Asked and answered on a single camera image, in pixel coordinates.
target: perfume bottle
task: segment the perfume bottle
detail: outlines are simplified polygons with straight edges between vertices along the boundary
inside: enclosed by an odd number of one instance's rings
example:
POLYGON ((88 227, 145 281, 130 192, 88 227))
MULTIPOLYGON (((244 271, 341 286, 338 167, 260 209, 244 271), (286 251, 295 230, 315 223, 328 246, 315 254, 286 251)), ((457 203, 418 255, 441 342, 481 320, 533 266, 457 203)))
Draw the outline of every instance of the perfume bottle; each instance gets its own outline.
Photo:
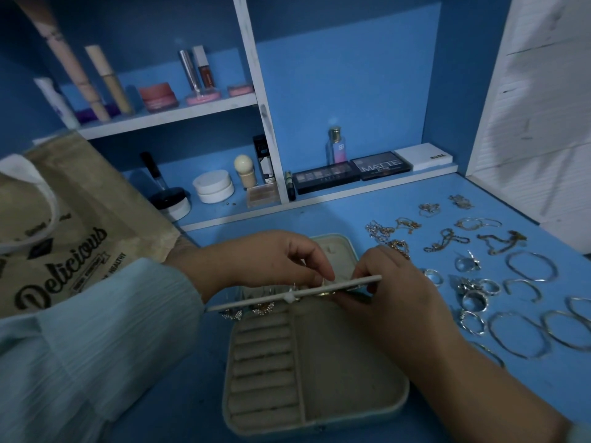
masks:
POLYGON ((347 161, 344 137, 340 134, 340 126, 333 126, 329 129, 329 141, 326 144, 326 156, 329 165, 347 161))

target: jewelry box compartment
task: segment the jewelry box compartment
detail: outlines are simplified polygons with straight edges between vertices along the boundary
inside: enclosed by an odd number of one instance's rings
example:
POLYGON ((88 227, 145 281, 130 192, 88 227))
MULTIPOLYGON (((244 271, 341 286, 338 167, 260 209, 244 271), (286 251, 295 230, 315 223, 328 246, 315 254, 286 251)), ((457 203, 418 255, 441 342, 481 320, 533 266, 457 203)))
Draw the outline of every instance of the jewelry box compartment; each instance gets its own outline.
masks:
MULTIPOLYGON (((349 280, 357 261, 351 242, 338 234, 314 240, 333 265, 335 282, 349 280)), ((222 409, 240 437, 285 438, 390 419, 405 404, 409 387, 402 371, 336 304, 305 297, 236 323, 222 409)))

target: sleeve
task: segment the sleeve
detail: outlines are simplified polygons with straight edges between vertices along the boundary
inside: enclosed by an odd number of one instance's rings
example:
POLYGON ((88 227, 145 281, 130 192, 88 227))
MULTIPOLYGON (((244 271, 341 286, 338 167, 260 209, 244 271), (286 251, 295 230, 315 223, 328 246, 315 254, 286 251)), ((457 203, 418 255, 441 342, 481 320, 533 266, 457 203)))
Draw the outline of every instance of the sleeve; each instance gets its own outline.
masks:
POLYGON ((591 426, 575 423, 566 439, 567 443, 591 443, 591 426))
POLYGON ((200 296, 140 259, 83 293, 0 321, 0 441, 96 442, 195 346, 200 296))

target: white jar lid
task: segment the white jar lid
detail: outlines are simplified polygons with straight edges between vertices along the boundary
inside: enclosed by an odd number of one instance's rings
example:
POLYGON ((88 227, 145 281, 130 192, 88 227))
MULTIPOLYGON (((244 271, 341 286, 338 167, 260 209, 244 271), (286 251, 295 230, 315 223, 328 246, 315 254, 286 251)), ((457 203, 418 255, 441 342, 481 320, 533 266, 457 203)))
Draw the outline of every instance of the white jar lid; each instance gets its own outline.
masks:
POLYGON ((232 185, 230 174, 226 170, 206 172, 193 181, 198 194, 215 194, 232 185))

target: eyeshadow palette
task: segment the eyeshadow palette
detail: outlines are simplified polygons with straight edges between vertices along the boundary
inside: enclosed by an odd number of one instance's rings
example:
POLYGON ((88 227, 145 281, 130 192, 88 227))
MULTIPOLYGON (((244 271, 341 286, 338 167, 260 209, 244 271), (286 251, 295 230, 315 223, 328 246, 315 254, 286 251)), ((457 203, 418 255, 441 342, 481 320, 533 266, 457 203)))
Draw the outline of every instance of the eyeshadow palette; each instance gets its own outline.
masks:
POLYGON ((382 152, 351 160, 361 173, 361 180, 371 180, 387 175, 408 172, 411 167, 394 152, 382 152))
POLYGON ((349 162, 304 170, 293 175, 295 188, 300 195, 356 182, 360 178, 359 170, 349 162))

